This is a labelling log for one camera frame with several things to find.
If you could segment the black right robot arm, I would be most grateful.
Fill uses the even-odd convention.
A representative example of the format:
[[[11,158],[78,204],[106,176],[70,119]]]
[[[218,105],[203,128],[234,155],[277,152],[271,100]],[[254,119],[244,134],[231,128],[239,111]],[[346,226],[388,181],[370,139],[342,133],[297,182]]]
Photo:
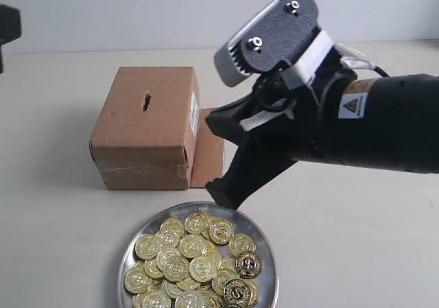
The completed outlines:
[[[247,96],[206,117],[237,146],[228,171],[206,184],[228,209],[299,161],[438,172],[438,78],[359,80],[332,49],[313,82],[288,89],[282,67],[260,75]]]

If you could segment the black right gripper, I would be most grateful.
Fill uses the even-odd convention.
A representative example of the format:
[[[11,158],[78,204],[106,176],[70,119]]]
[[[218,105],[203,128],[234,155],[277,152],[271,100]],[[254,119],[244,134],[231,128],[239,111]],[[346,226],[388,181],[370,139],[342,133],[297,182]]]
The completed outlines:
[[[334,165],[357,164],[338,119],[342,91],[356,80],[331,49],[311,81],[288,88],[286,64],[260,75],[252,97],[243,97],[210,112],[206,124],[217,137],[237,146],[226,173],[206,184],[215,203],[237,210],[254,192],[298,161]],[[251,126],[245,131],[243,127]]]

